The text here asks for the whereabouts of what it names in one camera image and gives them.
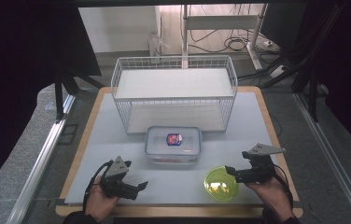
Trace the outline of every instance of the red and blue sticker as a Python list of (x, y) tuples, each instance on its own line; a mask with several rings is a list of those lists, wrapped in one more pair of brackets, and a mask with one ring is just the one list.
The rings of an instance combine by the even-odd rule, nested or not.
[(167, 134), (167, 146), (169, 147), (177, 147), (182, 143), (182, 136), (179, 133), (169, 133)]

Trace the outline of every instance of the clear container lid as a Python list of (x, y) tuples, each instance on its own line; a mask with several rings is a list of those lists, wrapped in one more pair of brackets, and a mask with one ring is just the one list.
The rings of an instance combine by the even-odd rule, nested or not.
[(153, 126), (147, 131), (146, 153), (163, 156), (197, 156), (201, 152), (202, 133), (196, 127)]

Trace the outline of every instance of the person's arm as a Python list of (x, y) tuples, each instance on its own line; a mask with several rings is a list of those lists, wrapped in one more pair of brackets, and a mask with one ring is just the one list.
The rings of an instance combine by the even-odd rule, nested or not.
[(68, 215), (63, 224), (96, 224), (106, 219), (115, 208), (119, 197), (107, 198), (100, 186), (101, 176), (97, 176), (91, 187), (85, 213), (82, 211)]
[[(275, 170), (281, 178), (285, 179), (282, 172), (277, 167)], [(284, 187), (275, 178), (272, 178), (265, 183), (250, 183), (246, 184), (246, 186), (253, 189), (266, 206), (276, 213), (281, 223), (300, 223), (292, 212)]]

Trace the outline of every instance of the black sleeve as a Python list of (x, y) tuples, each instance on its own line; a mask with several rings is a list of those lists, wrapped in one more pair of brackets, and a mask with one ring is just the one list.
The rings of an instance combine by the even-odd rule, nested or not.
[(82, 211), (68, 215), (63, 224), (99, 224), (91, 215), (86, 216)]
[(285, 222), (283, 222), (283, 224), (301, 224), (301, 222), (295, 217), (290, 217)]

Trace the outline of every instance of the green bowl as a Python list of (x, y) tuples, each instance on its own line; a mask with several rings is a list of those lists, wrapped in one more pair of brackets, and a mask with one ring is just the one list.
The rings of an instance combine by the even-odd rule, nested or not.
[(216, 167), (207, 173), (204, 188), (218, 201), (231, 200), (239, 192), (239, 184), (234, 176), (226, 173), (225, 166)]

